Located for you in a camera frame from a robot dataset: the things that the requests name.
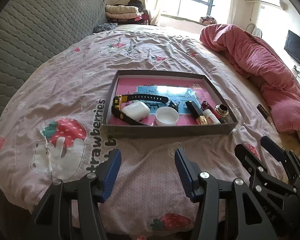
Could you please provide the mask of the white pill bottle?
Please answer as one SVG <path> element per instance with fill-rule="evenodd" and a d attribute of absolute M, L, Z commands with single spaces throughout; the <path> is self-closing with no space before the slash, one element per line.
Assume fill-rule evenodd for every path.
<path fill-rule="evenodd" d="M 221 122 L 218 120 L 218 118 L 213 114 L 213 112 L 210 109 L 204 110 L 203 115 L 205 116 L 208 124 L 210 125 L 221 124 Z"/>

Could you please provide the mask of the black gold rectangular box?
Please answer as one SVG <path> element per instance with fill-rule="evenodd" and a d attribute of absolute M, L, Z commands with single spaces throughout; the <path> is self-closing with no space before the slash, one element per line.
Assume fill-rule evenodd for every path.
<path fill-rule="evenodd" d="M 185 104 L 197 124 L 199 124 L 199 125 L 207 125 L 208 124 L 205 116 L 203 115 L 203 111 L 197 106 L 197 104 L 195 102 L 187 101 L 187 102 L 185 102 Z"/>

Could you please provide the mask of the red black rectangular box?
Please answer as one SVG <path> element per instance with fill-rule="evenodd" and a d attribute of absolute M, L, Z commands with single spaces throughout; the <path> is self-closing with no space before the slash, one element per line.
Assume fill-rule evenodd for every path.
<path fill-rule="evenodd" d="M 212 106 L 207 102 L 207 101 L 203 101 L 201 103 L 201 108 L 202 110 L 207 110 L 209 109 L 215 116 L 217 119 L 221 119 L 222 117 L 212 108 Z"/>

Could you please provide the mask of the small black clip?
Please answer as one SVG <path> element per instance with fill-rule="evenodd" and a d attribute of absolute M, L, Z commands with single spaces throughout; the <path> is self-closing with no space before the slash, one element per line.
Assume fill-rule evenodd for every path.
<path fill-rule="evenodd" d="M 168 106 L 171 107 L 172 109 L 174 109 L 175 111 L 179 112 L 179 103 L 180 102 L 174 103 L 173 101 L 170 101 Z"/>

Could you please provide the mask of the white plastic jar lid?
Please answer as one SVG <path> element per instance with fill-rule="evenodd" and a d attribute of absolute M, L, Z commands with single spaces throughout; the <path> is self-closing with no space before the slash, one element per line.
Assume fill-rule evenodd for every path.
<path fill-rule="evenodd" d="M 179 113 L 171 107 L 160 107 L 155 113 L 155 123 L 158 126 L 175 126 L 179 120 Z"/>

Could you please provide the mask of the yellow black wristwatch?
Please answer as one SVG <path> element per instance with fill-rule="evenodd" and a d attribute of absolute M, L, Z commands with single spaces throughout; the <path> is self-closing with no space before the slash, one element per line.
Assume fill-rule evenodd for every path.
<path fill-rule="evenodd" d="M 168 103 L 168 97 L 151 94 L 126 94 L 113 98 L 112 115 L 121 121 L 133 126 L 145 126 L 141 121 L 150 115 L 148 102 Z"/>

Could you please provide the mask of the white earbuds case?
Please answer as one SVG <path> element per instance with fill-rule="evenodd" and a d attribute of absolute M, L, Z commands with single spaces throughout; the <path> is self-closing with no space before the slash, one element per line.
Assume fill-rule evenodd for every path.
<path fill-rule="evenodd" d="M 126 105 L 121 111 L 136 121 L 141 121 L 150 115 L 149 107 L 141 101 Z"/>

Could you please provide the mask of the pink blanket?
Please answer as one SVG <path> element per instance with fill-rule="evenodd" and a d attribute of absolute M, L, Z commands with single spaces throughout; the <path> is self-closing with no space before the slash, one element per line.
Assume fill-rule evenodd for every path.
<path fill-rule="evenodd" d="M 300 85 L 267 42 L 234 24 L 208 25 L 200 41 L 259 88 L 278 132 L 297 133 L 300 140 Z"/>

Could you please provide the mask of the black gold box on bed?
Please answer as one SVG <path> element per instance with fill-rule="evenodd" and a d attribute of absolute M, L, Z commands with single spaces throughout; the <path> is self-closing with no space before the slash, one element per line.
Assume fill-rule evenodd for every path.
<path fill-rule="evenodd" d="M 266 109 L 261 104 L 257 105 L 257 110 L 262 114 L 262 116 L 265 118 L 265 120 L 269 124 L 271 124 L 271 125 L 274 124 L 274 122 L 273 122 L 273 120 L 271 118 L 271 115 L 266 111 Z"/>

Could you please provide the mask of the pink strawberry bed sheet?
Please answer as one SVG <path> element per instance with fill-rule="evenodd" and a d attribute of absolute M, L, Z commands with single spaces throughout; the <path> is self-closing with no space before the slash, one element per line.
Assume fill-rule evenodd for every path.
<path fill-rule="evenodd" d="M 101 116 L 119 70 L 163 70 L 205 75 L 238 120 L 228 135 L 111 138 Z M 198 39 L 160 30 L 116 30 L 88 36 L 41 65 L 15 93 L 0 117 L 0 189 L 7 200 L 33 211 L 51 183 L 78 180 L 118 148 L 122 165 L 101 205 L 106 230 L 118 235 L 167 236 L 194 225 L 197 205 L 185 196 L 174 164 L 183 147 L 191 160 L 222 180 L 249 179 L 234 155 L 237 144 L 253 146 L 279 179 L 282 166 L 263 150 L 267 135 L 300 157 L 295 134 L 279 133 L 257 110 L 259 90 L 225 57 Z"/>

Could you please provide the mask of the black television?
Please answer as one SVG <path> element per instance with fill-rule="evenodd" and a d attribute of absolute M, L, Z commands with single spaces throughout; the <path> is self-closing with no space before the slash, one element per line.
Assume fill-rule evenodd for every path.
<path fill-rule="evenodd" d="M 300 36 L 288 31 L 284 50 L 300 64 Z"/>

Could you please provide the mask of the brown cardboard box tray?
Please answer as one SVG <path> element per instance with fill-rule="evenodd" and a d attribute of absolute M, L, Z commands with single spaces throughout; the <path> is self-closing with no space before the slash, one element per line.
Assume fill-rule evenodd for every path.
<path fill-rule="evenodd" d="M 141 122 L 145 126 L 129 125 L 111 113 L 113 98 L 126 94 L 151 94 L 168 97 L 168 103 L 148 102 L 149 117 Z M 170 101 L 179 103 L 179 120 L 175 126 L 158 126 L 155 113 L 160 107 L 168 107 Z M 165 138 L 195 135 L 229 134 L 238 124 L 229 109 L 226 121 L 217 125 L 199 125 L 187 109 L 185 102 L 193 101 L 200 108 L 207 101 L 214 109 L 218 104 L 228 104 L 219 89 L 204 75 L 158 70 L 119 70 L 116 72 L 103 110 L 102 127 L 112 137 Z"/>

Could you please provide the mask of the grey quilted headboard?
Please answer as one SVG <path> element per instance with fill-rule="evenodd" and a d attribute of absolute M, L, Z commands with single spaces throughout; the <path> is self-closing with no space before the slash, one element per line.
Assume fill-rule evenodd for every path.
<path fill-rule="evenodd" d="M 10 0 L 0 13 L 0 116 L 43 63 L 107 21 L 106 0 Z"/>

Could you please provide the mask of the folded clothes pile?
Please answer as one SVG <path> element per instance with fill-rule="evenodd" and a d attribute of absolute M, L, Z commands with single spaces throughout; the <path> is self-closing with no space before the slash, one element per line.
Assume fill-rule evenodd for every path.
<path fill-rule="evenodd" d="M 106 5 L 105 12 L 109 23 L 149 24 L 149 13 L 140 0 L 130 0 L 127 5 Z"/>

